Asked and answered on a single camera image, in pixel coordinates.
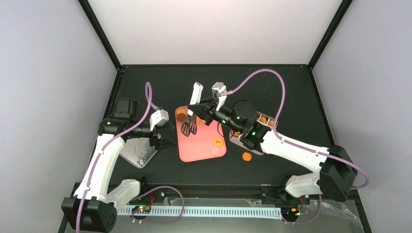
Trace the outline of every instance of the gray wall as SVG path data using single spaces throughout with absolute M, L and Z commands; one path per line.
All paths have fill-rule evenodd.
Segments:
M 360 196 L 375 233 L 412 227 L 411 12 L 410 1 L 353 1 L 314 70 L 337 144 L 372 177 Z
M 79 3 L 0 3 L 0 232 L 57 232 L 115 69 Z

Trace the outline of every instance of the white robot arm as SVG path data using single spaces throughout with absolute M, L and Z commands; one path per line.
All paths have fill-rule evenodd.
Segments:
M 286 178 L 284 189 L 292 197 L 326 194 L 337 201 L 346 200 L 357 171 L 320 155 L 333 154 L 350 161 L 342 147 L 318 147 L 277 133 L 275 120 L 257 112 L 247 100 L 237 101 L 232 109 L 224 107 L 226 96 L 219 94 L 225 91 L 223 83 L 215 83 L 212 100 L 189 105 L 188 108 L 204 120 L 206 125 L 216 120 L 230 128 L 233 135 L 231 142 L 256 154 L 273 154 L 307 168 L 309 174 Z M 261 117 L 265 117 L 266 121 L 257 120 Z
M 62 210 L 74 229 L 77 210 L 85 190 L 87 193 L 84 198 L 80 229 L 98 232 L 111 231 L 116 222 L 117 213 L 141 192 L 142 180 L 126 179 L 107 193 L 113 167 L 125 145 L 125 140 L 145 137 L 149 139 L 147 147 L 154 147 L 156 150 L 163 144 L 163 138 L 157 133 L 157 127 L 163 126 L 169 120 L 169 116 L 165 110 L 159 109 L 151 115 L 149 122 L 142 122 L 129 133 L 113 140 L 104 151 L 101 151 L 101 148 L 115 135 L 135 124 L 136 104 L 133 105 L 131 100 L 119 101 L 122 101 L 119 104 L 121 109 L 116 110 L 113 117 L 105 118 L 99 126 L 96 149 L 81 184 L 74 192 L 73 198 L 63 200 Z

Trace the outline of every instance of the white wall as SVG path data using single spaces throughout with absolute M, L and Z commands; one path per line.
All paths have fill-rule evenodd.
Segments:
M 412 227 L 411 12 L 353 1 L 314 70 L 336 143 L 372 177 L 360 197 L 374 233 Z
M 90 0 L 122 64 L 307 64 L 341 0 Z
M 81 6 L 0 3 L 0 232 L 57 232 L 115 68 Z

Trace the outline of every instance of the wire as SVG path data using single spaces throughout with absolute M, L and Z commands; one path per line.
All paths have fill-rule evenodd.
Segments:
M 217 128 L 218 128 L 218 133 L 220 134 L 220 136 L 222 136 L 222 137 L 224 138 L 223 133 L 220 133 L 220 131 L 219 131 L 219 124 L 220 124 L 220 122 L 218 122 L 218 126 L 217 126 Z
M 148 113 L 149 113 L 149 110 L 150 110 L 150 107 L 151 107 L 151 103 L 152 103 L 152 86 L 150 85 L 150 82 L 147 82 L 147 83 L 145 84 L 145 92 L 148 93 L 148 96 L 147 96 L 147 98 L 148 98 L 148 99 L 147 99 L 147 108 L 146 108 L 146 111 L 144 112 L 142 118 L 141 118 L 136 124 L 134 124 L 132 127 L 130 127 L 129 129 L 127 129 L 127 130 L 119 133 L 118 135 L 116 135 L 116 136 L 114 136 L 112 139 L 110 139 L 110 140 L 102 147 L 102 151 L 104 151 L 104 149 L 106 149 L 111 142 L 113 142 L 113 141 L 116 140 L 117 138 L 125 135 L 126 133 L 132 131 L 134 128 L 136 128 L 137 126 L 139 126 L 139 125 L 144 121 L 144 119 L 147 117 L 147 115 L 148 115 Z M 90 185 L 90 183 L 91 183 L 91 178 L 92 178 L 92 176 L 93 176 L 94 169 L 96 168 L 96 164 L 97 164 L 98 160 L 100 159 L 100 156 L 101 156 L 101 155 L 102 155 L 102 153 L 99 153 L 99 154 L 96 156 L 96 159 L 94 160 L 94 163 L 93 163 L 93 165 L 92 165 L 92 167 L 91 167 L 91 169 L 90 169 L 89 177 L 88 177 L 87 183 L 86 183 L 86 186 L 87 186 L 87 187 L 89 187 L 89 185 Z M 86 195 L 87 195 L 87 189 L 86 189 L 86 190 L 84 191 L 84 193 L 83 193 L 82 199 L 80 200 L 79 209 L 78 209 L 78 211 L 77 211 L 77 217 L 76 217 L 76 233 L 80 233 L 80 219 L 81 219 L 82 209 L 83 209 L 83 205 L 84 205 L 84 203 L 85 203 Z
M 150 195 L 150 205 L 149 206 L 152 206 L 153 202 L 155 201 L 155 195 L 153 193 L 149 193 L 149 195 Z
M 304 206 L 306 209 L 309 209 L 306 204 L 303 202 L 302 198 L 298 198 L 300 203 L 302 203 L 302 205 L 300 206 L 300 209 L 302 209 L 302 206 Z
M 255 76 L 256 74 L 262 73 L 262 72 L 269 72 L 269 73 L 272 73 L 272 74 L 276 75 L 276 76 L 279 78 L 280 84 L 281 84 L 281 86 L 282 86 L 282 99 L 281 99 L 281 101 L 280 101 L 279 109 L 278 109 L 278 111 L 277 111 L 277 113 L 276 113 L 276 116 L 275 116 L 275 125 L 274 125 L 274 127 L 273 127 L 273 131 L 274 131 L 276 137 L 277 137 L 279 140 L 282 140 L 282 137 L 277 133 L 276 128 L 277 128 L 277 126 L 278 126 L 277 120 L 279 119 L 280 112 L 282 111 L 282 109 L 283 109 L 283 104 L 285 103 L 286 88 L 285 88 L 285 83 L 283 82 L 282 76 L 280 76 L 280 74 L 279 74 L 278 72 L 276 72 L 276 71 L 274 71 L 274 70 L 271 70 L 271 69 L 259 69 L 259 70 L 256 70 L 255 72 L 253 72 L 253 73 L 251 73 L 249 76 L 247 76 L 247 78 L 246 78 L 238 87 L 236 87 L 234 90 L 221 93 L 220 96 L 228 96 L 228 95 L 234 94 L 234 93 L 237 92 L 240 88 L 242 88 L 242 87 L 245 85 L 245 83 L 247 83 L 253 76 Z M 300 149 L 303 149 L 303 150 L 309 151 L 309 152 L 311 152 L 311 153 L 314 153 L 314 154 L 316 154 L 316 155 L 323 155 L 323 156 L 326 156 L 327 158 L 337 160 L 337 161 L 339 161 L 339 162 L 342 162 L 342 163 L 344 163 L 344 164 L 346 164 L 346 165 L 349 165 L 349 166 L 353 167 L 354 169 L 358 170 L 360 173 L 362 173 L 362 175 L 364 175 L 366 181 L 365 181 L 365 183 L 362 184 L 362 185 L 351 187 L 352 190 L 356 190 L 356 189 L 360 189 L 360 188 L 365 188 L 366 186 L 368 186 L 368 184 L 369 184 L 369 182 L 370 182 L 370 178 L 369 178 L 368 174 L 367 174 L 364 170 L 362 170 L 360 167 L 358 167 L 357 165 L 355 165 L 354 163 L 351 163 L 351 162 L 349 162 L 349 161 L 347 161 L 347 160 L 345 160 L 345 159 L 339 158 L 339 157 L 334 156 L 334 155 L 326 154 L 326 153 L 323 153 L 323 152 L 316 152 L 315 150 L 312 150 L 312 149 L 309 149 L 309 148 L 307 148 L 307 147 L 298 145 L 298 144 L 293 143 L 293 142 L 288 141 L 288 140 L 282 140 L 282 141 L 284 141 L 285 143 L 288 143 L 289 145 L 292 145 L 292 146 L 298 147 L 298 148 L 300 148 Z
M 289 223 L 289 224 L 293 224 L 293 225 L 302 225 L 302 224 L 310 223 L 310 222 L 314 221 L 314 220 L 319 216 L 319 214 L 321 213 L 321 206 L 322 206 L 322 195 L 319 194 L 319 207 L 318 207 L 318 211 L 317 211 L 316 214 L 315 214 L 313 217 L 311 217 L 309 220 L 304 221 L 304 222 L 288 222 L 288 221 L 286 221 L 286 219 L 285 219 L 283 216 L 282 216 L 282 220 L 283 220 L 285 223 Z
M 147 102 L 149 102 L 149 93 L 148 93 L 148 90 L 147 90 L 146 88 L 144 89 L 144 95 L 146 96 Z M 160 108 L 157 107 L 153 102 L 150 102 L 150 106 L 151 106 L 155 111 L 157 111 L 157 110 L 160 109 Z
M 153 191 L 156 191 L 156 190 L 158 190 L 158 189 L 161 189 L 161 188 L 168 188 L 168 189 L 174 190 L 177 194 L 179 194 L 180 198 L 182 199 L 182 210 L 180 211 L 179 216 L 177 216 L 177 218 L 175 218 L 174 220 L 169 221 L 169 222 L 148 221 L 148 220 L 144 220 L 144 219 L 143 219 L 143 220 L 140 220 L 140 223 L 142 223 L 142 222 L 147 222 L 147 223 L 154 223 L 154 224 L 171 224 L 171 223 L 176 222 L 177 220 L 179 220 L 179 219 L 182 217 L 182 215 L 183 215 L 183 213 L 184 213 L 184 211 L 185 211 L 185 200 L 183 199 L 182 193 L 179 192 L 179 190 L 177 190 L 177 189 L 174 188 L 174 187 L 167 186 L 167 185 L 162 185 L 162 186 L 156 187 L 156 188 L 154 188 L 154 189 L 151 189 L 151 190 L 147 191 L 146 193 L 144 193 L 144 194 L 142 194 L 142 195 L 140 195 L 140 196 L 137 196 L 137 197 L 135 197 L 135 198 L 132 198 L 131 200 L 136 200 L 136 199 L 142 198 L 142 197 L 148 195 L 149 193 L 151 193 L 151 192 L 153 192 Z M 136 213 L 136 212 L 137 212 L 137 211 L 133 211 L 133 212 L 132 212 L 132 218 L 133 218 L 133 219 L 135 218 L 135 213 Z

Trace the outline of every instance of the black table surface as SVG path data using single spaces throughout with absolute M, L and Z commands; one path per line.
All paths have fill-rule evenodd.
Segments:
M 279 118 L 278 131 L 291 138 L 323 147 L 332 146 L 328 125 L 316 92 L 316 86 L 307 66 L 123 66 L 124 72 L 117 98 L 138 100 L 139 116 L 146 108 L 144 85 L 152 84 L 153 103 L 169 112 L 175 126 L 174 111 L 190 101 L 193 84 L 203 85 L 202 96 L 211 95 L 215 82 L 224 82 L 228 90 L 236 88 L 249 74 L 271 68 L 282 77 L 286 86 L 286 99 Z M 278 78 L 271 73 L 260 73 L 241 90 L 229 96 L 225 106 L 239 99 L 248 99 L 255 109 L 275 116 L 281 98 Z M 160 150 L 142 169 L 119 157 L 110 182 L 119 183 L 129 176 L 146 176 L 151 184 L 198 185 L 280 185 L 286 176 L 309 173 L 305 168 L 276 155 L 255 155 L 250 162 L 242 159 L 246 149 L 228 140 L 224 129 L 227 152 L 223 157 L 196 162 L 183 162 L 178 147 Z M 161 131 L 162 135 L 177 143 L 177 131 Z

